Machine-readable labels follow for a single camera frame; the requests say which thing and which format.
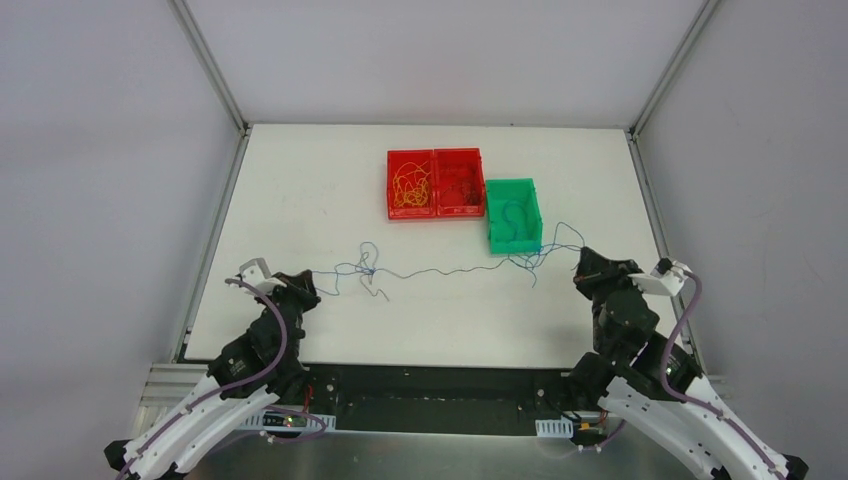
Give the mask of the green plastic bin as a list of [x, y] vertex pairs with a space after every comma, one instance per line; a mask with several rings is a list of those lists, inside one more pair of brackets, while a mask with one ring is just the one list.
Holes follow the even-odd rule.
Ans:
[[488, 241], [493, 255], [532, 254], [542, 247], [543, 221], [531, 178], [490, 179]]

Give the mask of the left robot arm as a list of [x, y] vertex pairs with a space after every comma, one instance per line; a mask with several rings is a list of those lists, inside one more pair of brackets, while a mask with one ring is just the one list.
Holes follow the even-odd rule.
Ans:
[[182, 479], [214, 446], [254, 414], [275, 403], [307, 405], [300, 361], [303, 316], [321, 301], [313, 273], [241, 272], [227, 284], [245, 290], [263, 310], [227, 343], [192, 390], [138, 437], [104, 449], [120, 479]]

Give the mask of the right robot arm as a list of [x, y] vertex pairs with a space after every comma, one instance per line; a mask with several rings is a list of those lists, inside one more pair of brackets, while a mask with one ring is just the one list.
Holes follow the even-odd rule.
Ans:
[[646, 296], [675, 297], [701, 279], [662, 258], [646, 273], [633, 260], [613, 260], [582, 247], [573, 282], [591, 303], [593, 349], [570, 372], [569, 400], [619, 417], [663, 447], [697, 479], [803, 479], [807, 463], [769, 447], [716, 392], [695, 357], [677, 340], [692, 310], [669, 335]]

